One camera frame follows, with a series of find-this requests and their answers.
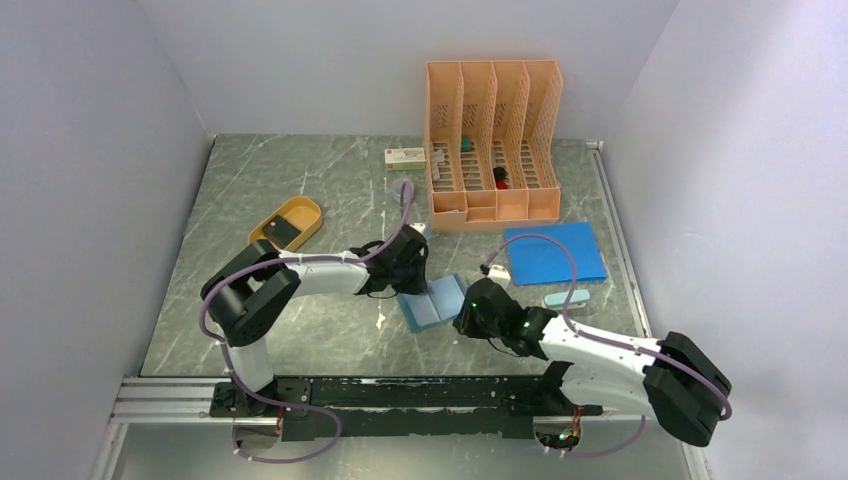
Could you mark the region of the blue leather card holder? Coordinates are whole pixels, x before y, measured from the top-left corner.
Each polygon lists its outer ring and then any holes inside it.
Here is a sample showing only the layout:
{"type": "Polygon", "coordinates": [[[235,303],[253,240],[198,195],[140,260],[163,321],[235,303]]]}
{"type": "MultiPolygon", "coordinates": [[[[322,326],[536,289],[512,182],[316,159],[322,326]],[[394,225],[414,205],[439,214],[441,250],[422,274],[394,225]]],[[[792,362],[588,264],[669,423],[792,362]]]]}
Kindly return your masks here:
{"type": "Polygon", "coordinates": [[[459,275],[451,274],[429,282],[423,294],[398,294],[397,301],[409,330],[416,334],[452,323],[462,309],[465,295],[465,283],[459,275]]]}

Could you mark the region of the yellow oval tray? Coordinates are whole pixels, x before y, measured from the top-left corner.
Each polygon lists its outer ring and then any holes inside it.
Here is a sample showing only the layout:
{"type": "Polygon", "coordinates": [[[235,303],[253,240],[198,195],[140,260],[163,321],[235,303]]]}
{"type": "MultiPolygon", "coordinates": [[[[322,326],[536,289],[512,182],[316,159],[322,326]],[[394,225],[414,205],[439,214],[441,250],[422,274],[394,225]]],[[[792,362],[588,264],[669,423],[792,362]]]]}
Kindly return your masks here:
{"type": "Polygon", "coordinates": [[[321,228],[323,224],[323,212],[321,207],[309,197],[295,196],[284,202],[248,234],[249,243],[258,240],[267,240],[263,236],[261,229],[262,226],[275,215],[285,218],[301,231],[298,238],[289,245],[288,250],[282,250],[268,240],[277,250],[282,251],[297,251],[321,228]]]}

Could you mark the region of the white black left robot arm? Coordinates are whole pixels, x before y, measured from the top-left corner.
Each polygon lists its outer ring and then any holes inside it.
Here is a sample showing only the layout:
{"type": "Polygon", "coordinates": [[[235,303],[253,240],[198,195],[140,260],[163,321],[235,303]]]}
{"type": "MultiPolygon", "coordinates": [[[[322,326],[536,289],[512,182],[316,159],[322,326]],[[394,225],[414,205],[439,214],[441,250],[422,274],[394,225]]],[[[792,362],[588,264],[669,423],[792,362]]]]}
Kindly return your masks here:
{"type": "Polygon", "coordinates": [[[422,294],[428,255],[425,237],[410,225],[387,240],[335,254],[278,251],[268,240],[249,244],[202,287],[199,314],[202,332],[222,346],[228,373],[239,387],[237,403],[254,416],[275,406],[265,337],[291,300],[372,296],[387,289],[422,294]]]}

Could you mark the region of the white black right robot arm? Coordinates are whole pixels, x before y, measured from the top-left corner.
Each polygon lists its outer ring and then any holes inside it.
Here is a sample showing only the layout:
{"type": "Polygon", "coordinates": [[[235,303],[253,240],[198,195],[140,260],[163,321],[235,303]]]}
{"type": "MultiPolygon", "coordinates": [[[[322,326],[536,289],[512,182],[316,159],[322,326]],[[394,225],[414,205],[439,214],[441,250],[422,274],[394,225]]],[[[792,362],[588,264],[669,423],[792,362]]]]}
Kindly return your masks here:
{"type": "Polygon", "coordinates": [[[675,439],[710,444],[729,418],[728,378],[687,336],[630,337],[572,321],[563,312],[523,307],[484,278],[467,290],[456,331],[500,341],[512,354],[547,368],[534,415],[576,415],[606,407],[651,418],[675,439]]]}

